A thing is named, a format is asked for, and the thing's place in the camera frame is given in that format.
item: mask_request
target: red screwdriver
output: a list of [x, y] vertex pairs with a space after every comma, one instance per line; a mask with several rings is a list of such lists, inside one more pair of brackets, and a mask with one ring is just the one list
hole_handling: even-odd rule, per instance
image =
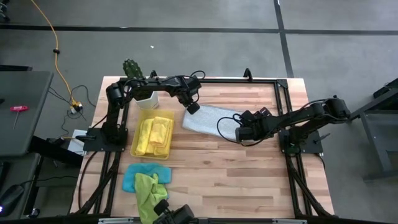
[[15, 118], [14, 121], [14, 127], [12, 129], [15, 129], [15, 125], [17, 124], [17, 120], [18, 120], [18, 116], [19, 116], [19, 112], [28, 110], [29, 107], [28, 106], [13, 106], [10, 108], [11, 111], [16, 111], [17, 112], [17, 117]]

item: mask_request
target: gray carpet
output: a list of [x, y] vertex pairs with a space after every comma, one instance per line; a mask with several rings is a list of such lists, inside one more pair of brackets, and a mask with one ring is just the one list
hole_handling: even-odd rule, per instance
[[[37, 2], [54, 24], [65, 26], [277, 28], [272, 0]], [[286, 29], [398, 29], [398, 2], [394, 0], [279, 3]], [[9, 10], [13, 24], [45, 25], [30, 1], [11, 1]], [[65, 31], [58, 36], [62, 72], [71, 86], [86, 85], [94, 102], [102, 77], [122, 74], [121, 63], [127, 57], [137, 60], [146, 74], [157, 70], [162, 75], [178, 75], [202, 69], [209, 76], [240, 77], [249, 67], [255, 77], [286, 77], [278, 34]], [[294, 75], [304, 78], [311, 100], [338, 95], [354, 111], [371, 100], [375, 90], [397, 78], [396, 35], [288, 34], [287, 45]], [[0, 64], [55, 72], [53, 47], [49, 31], [0, 30]], [[52, 86], [67, 97], [58, 76]], [[84, 89], [77, 90], [75, 98], [85, 105], [86, 121], [66, 120], [64, 127], [70, 132], [86, 129], [94, 112]], [[67, 108], [49, 95], [36, 134], [42, 138], [64, 134], [61, 125]], [[361, 122], [329, 125], [321, 133], [331, 133], [322, 144], [335, 213], [396, 223], [397, 181], [362, 181], [362, 176], [378, 172], [380, 167]], [[67, 195], [69, 191], [66, 187], [47, 192]], [[63, 203], [42, 202], [41, 209], [46, 210], [42, 215], [67, 213], [70, 198], [62, 198]]]

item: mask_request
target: green plant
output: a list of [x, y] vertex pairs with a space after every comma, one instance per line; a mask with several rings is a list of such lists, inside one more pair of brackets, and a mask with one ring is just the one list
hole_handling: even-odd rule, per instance
[[[126, 59], [123, 62], [123, 70], [124, 74], [127, 75], [129, 79], [136, 79], [136, 80], [145, 80], [146, 77], [142, 74], [141, 68], [138, 66], [138, 63], [131, 60]], [[139, 91], [134, 94], [134, 99], [137, 101], [146, 100], [152, 96], [153, 91]]]

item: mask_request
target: yellow cord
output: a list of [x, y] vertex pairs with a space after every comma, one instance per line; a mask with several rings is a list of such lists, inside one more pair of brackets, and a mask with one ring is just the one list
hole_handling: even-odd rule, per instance
[[[32, 3], [36, 6], [36, 8], [39, 10], [39, 12], [41, 13], [41, 15], [43, 15], [44, 19], [48, 22], [49, 26], [52, 29], [52, 32], [54, 33], [55, 36], [55, 49], [58, 50], [58, 36], [57, 33], [54, 30], [54, 27], [52, 27], [51, 22], [49, 21], [49, 19], [47, 18], [47, 16], [45, 16], [45, 14], [43, 13], [43, 11], [40, 9], [40, 7], [36, 4], [36, 2], [34, 0], [30, 0], [32, 1]], [[58, 53], [55, 53], [55, 69], [57, 70], [58, 74], [61, 76], [63, 82], [65, 83], [65, 85], [68, 88], [69, 94], [70, 94], [70, 98], [72, 99], [72, 105], [77, 105], [78, 103], [75, 101], [75, 99], [72, 96], [72, 92], [70, 91], [69, 88], [69, 84], [66, 81], [66, 79], [63, 77], [61, 71], [58, 68]]]

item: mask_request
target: computer mouse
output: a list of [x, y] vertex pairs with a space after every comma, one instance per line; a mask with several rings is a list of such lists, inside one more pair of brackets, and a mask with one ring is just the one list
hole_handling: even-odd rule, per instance
[[24, 193], [21, 185], [15, 184], [9, 187], [0, 197], [0, 217], [6, 217], [14, 211], [19, 199]]

